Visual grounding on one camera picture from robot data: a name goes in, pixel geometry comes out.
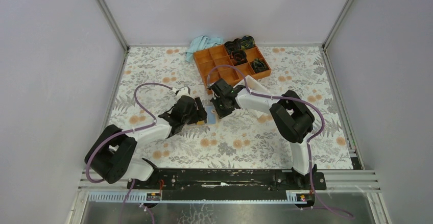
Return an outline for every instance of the brown wooden organizer box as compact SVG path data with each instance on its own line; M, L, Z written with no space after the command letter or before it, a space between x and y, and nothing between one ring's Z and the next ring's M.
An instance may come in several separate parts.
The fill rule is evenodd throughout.
M271 75L271 67L264 59L260 50L254 46L251 49L246 49L245 53L247 54L247 63L235 66L239 69L245 76L250 75L254 79L258 80L264 77ZM268 70L255 73L253 68L251 67L251 62L254 59L259 58L263 60L268 66ZM226 48L224 45L218 45L215 47L211 47L209 49L204 49L202 51L194 52L194 60L196 62L197 68L199 69L200 76L203 79L204 86L207 89L207 76L209 72L218 65L227 64L233 66L233 63L230 60L230 56L228 55ZM215 81L223 78L229 85L234 86L239 83L242 79L242 75L238 74L236 70L229 67L218 67L216 70L212 72L210 75L210 83L214 83Z

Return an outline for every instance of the white panel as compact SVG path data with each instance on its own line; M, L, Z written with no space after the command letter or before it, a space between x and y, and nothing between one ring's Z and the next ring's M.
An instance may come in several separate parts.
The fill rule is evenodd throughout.
M1 223L64 223L123 50L94 0L0 0Z
M395 223L431 223L433 0L355 0L329 47Z
M189 44L200 35L322 43L346 0L105 0L127 42Z

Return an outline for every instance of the table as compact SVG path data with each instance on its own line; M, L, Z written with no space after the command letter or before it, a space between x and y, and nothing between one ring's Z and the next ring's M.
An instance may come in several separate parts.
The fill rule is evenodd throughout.
M259 80L275 95L288 89L319 108L326 120L323 133L311 141L318 169L352 169L352 162L328 77L318 47L259 47L272 73ZM135 104L133 92L145 82L172 87L189 86L193 96L211 105L195 63L185 61L186 47L132 47L126 60L109 123L126 130L151 123ZM160 86L144 86L141 103L155 115L168 110L174 94ZM320 127L318 114L313 132ZM271 115L257 117L235 110L219 123L188 127L169 139L138 146L134 158L147 158L158 167L175 168L291 168L288 142L277 131Z

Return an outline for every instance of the blue cloth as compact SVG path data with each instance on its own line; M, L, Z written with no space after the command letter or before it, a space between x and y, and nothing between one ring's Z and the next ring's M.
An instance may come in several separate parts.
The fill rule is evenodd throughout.
M195 38L191 45L189 45L189 49L186 51L186 61L193 62L193 53L197 51L201 51L203 49L211 48L217 45L223 44L223 39L214 37L209 38L207 36L200 36Z

